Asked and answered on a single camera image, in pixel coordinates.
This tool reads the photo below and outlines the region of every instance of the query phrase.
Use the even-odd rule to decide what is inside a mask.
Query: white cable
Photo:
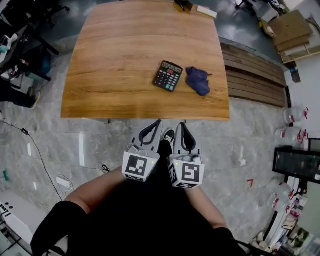
[[[72,182],[70,181],[70,179],[68,179],[66,176],[63,176],[63,175],[59,174],[59,175],[57,175],[57,177],[62,178],[63,180],[68,181],[68,182],[70,183],[70,185],[71,185],[70,189],[64,191],[64,193],[63,193],[62,190],[61,190],[60,184],[58,183],[59,191],[61,192],[61,194],[64,195],[64,198],[66,198],[66,197],[67,197],[67,192],[69,192],[69,191],[74,191],[74,190],[75,190],[75,189],[74,189],[74,186],[72,185]]]

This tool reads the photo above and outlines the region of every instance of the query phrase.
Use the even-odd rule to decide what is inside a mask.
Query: floor
[[[70,13],[61,11],[52,18],[55,27],[44,24],[41,35],[48,42],[78,35],[90,12],[102,3],[115,2],[116,0],[61,0],[61,5],[70,7]],[[193,0],[192,3],[209,7],[218,13],[214,23],[219,37],[228,39],[250,47],[272,60],[281,63],[282,60],[271,38],[265,35],[258,25],[256,16],[252,17],[245,4],[239,10],[235,5],[241,0]],[[254,3],[261,10],[265,3]]]
[[[46,169],[55,181],[68,177],[77,188],[102,175],[106,164],[122,164],[124,149],[133,129],[142,119],[112,119],[109,124],[89,119],[61,119],[61,101],[71,53],[53,57],[51,82],[38,83],[42,98],[35,110],[2,104],[9,124],[29,131],[38,145]],[[163,120],[175,128],[183,120]],[[280,108],[230,99],[230,121],[186,121],[202,139],[205,175],[202,188],[221,210],[236,239],[249,242],[270,222],[273,211],[266,207],[267,185],[272,172],[273,134],[284,126]],[[39,153],[29,137],[0,123],[0,163],[11,189],[49,212],[59,198],[45,173]],[[247,180],[253,179],[253,185]]]

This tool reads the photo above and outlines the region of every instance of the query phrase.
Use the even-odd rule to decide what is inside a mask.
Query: white machine
[[[156,166],[162,135],[160,119],[150,125],[136,128],[123,155],[122,174],[132,180],[145,182]],[[146,136],[150,141],[144,142]],[[173,154],[169,157],[172,185],[178,188],[194,188],[202,184],[205,165],[202,164],[200,139],[181,122],[176,131]]]

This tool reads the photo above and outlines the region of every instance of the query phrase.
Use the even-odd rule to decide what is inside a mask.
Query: black sneaker
[[[168,141],[170,144],[175,140],[175,131],[172,129],[169,129],[163,136],[164,141]]]

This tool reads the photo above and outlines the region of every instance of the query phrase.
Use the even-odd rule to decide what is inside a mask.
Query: person
[[[30,87],[28,93],[25,94],[21,91],[13,89],[6,81],[1,79],[0,82],[0,102],[12,102],[17,106],[29,108],[34,110],[40,100],[41,93],[38,90],[33,95],[32,87]]]
[[[201,188],[172,186],[167,158],[174,138],[174,130],[165,133],[146,182],[126,179],[119,167],[58,202],[33,236],[33,255],[246,255]]]

